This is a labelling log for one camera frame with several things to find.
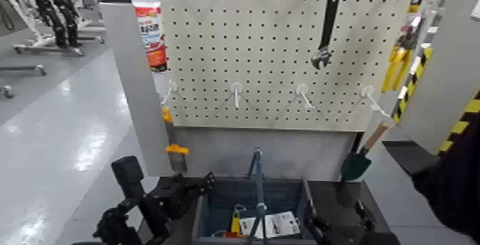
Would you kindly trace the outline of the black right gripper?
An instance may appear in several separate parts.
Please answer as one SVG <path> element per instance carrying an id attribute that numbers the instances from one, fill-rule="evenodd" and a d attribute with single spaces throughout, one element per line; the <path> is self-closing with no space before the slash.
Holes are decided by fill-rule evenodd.
<path id="1" fill-rule="evenodd" d="M 362 200 L 354 204 L 356 214 L 360 218 L 359 226 L 335 226 L 326 222 L 321 216 L 307 219 L 307 229 L 318 245 L 360 245 L 366 244 L 364 239 L 375 231 L 375 217 Z"/>

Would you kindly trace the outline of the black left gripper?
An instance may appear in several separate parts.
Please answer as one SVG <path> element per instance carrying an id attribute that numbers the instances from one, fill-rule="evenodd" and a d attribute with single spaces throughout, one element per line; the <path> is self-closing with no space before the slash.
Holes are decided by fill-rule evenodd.
<path id="1" fill-rule="evenodd" d="M 197 184 L 189 183 L 183 174 L 160 177 L 149 195 L 157 200 L 164 213 L 172 220 L 180 219 L 198 196 L 209 194 L 215 186 L 215 176 L 210 171 Z"/>

